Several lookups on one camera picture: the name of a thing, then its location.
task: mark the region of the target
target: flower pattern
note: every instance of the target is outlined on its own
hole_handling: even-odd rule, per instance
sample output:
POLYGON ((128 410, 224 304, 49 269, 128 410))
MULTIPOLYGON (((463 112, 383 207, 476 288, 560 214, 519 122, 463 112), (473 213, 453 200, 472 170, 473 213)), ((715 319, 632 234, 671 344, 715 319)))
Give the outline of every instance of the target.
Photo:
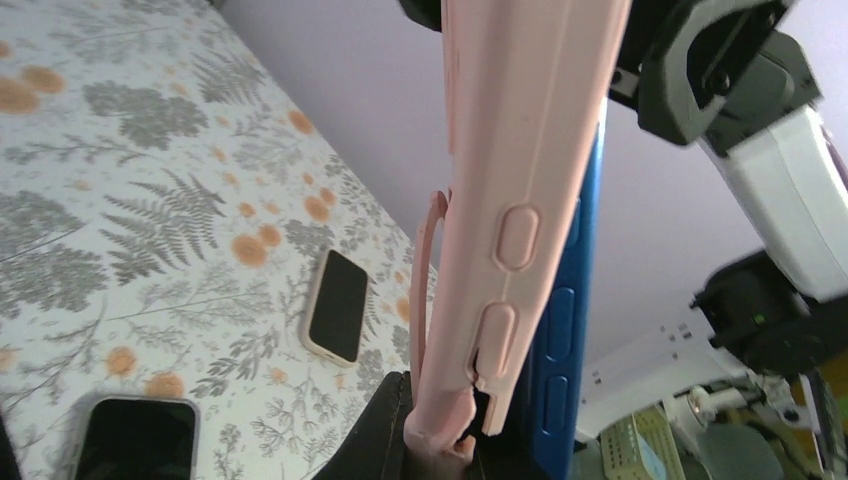
POLYGON ((10 1, 0 412, 23 477, 67 468, 79 399, 123 393, 198 405, 198 478, 311 478, 406 368, 409 238, 205 0, 10 1), (298 339, 328 248, 373 280, 350 369, 298 339))

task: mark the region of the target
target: green plastic basket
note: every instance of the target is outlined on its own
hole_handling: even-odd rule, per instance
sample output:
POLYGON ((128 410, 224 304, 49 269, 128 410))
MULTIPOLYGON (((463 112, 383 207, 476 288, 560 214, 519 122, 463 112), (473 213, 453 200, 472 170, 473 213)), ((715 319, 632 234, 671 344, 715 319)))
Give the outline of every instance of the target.
POLYGON ((629 415, 601 433, 608 480, 661 480, 651 473, 651 454, 640 445, 640 436, 665 467, 666 480, 686 480, 671 427, 656 406, 629 415))

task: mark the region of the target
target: wall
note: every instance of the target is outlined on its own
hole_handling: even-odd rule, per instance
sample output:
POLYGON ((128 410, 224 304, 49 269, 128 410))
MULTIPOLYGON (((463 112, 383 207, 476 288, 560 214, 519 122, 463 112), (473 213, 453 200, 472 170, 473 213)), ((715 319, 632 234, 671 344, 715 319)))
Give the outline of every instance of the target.
MULTIPOLYGON (((836 141, 848 138, 844 0, 800 2, 783 30, 805 46, 836 141)), ((223 13, 408 233, 446 187, 441 39, 393 0, 228 0, 223 13)), ((587 360, 658 321, 693 318, 693 292, 759 241, 706 156, 610 109, 587 360)), ((848 148, 848 140, 841 143, 848 148)))

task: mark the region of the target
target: white smartphone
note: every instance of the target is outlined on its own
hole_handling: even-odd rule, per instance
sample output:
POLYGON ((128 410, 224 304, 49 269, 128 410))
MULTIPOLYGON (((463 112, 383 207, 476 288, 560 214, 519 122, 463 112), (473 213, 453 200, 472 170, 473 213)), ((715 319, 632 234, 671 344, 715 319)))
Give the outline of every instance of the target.
POLYGON ((353 366, 359 357, 367 295, 368 273, 341 253, 328 250, 318 267, 300 332, 307 350, 337 365, 353 366))
POLYGON ((192 480, 200 414, 182 399, 114 395, 89 412, 74 480, 192 480))

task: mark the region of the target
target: black screen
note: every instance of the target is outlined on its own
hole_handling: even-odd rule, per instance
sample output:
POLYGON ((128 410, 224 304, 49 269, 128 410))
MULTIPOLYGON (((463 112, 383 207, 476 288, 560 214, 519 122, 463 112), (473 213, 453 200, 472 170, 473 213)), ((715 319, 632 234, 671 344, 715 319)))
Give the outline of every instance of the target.
POLYGON ((318 287, 309 338, 349 362, 359 352, 368 274, 336 251, 330 251, 318 287))
POLYGON ((107 399, 89 419, 75 480, 191 480, 194 409, 185 403, 107 399))

